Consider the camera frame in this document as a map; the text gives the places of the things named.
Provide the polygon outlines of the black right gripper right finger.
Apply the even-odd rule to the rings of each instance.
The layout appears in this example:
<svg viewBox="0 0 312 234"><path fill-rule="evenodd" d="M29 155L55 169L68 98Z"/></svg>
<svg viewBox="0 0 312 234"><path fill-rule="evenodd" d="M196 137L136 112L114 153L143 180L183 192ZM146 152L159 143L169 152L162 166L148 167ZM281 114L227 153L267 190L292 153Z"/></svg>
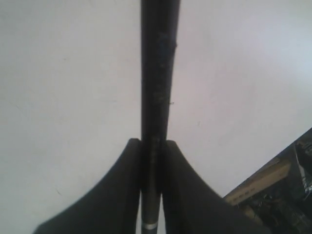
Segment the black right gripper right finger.
<svg viewBox="0 0 312 234"><path fill-rule="evenodd" d="M168 140L161 159L162 196L168 234L268 234L270 230L215 193Z"/></svg>

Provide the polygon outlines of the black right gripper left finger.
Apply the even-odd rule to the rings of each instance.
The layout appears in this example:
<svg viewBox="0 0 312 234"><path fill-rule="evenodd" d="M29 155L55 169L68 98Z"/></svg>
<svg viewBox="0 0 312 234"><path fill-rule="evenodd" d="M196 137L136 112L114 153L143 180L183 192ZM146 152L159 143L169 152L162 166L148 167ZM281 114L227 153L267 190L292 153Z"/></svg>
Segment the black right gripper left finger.
<svg viewBox="0 0 312 234"><path fill-rule="evenodd" d="M141 142L130 139L102 180L76 203L47 220L37 234L134 234L140 196Z"/></svg>

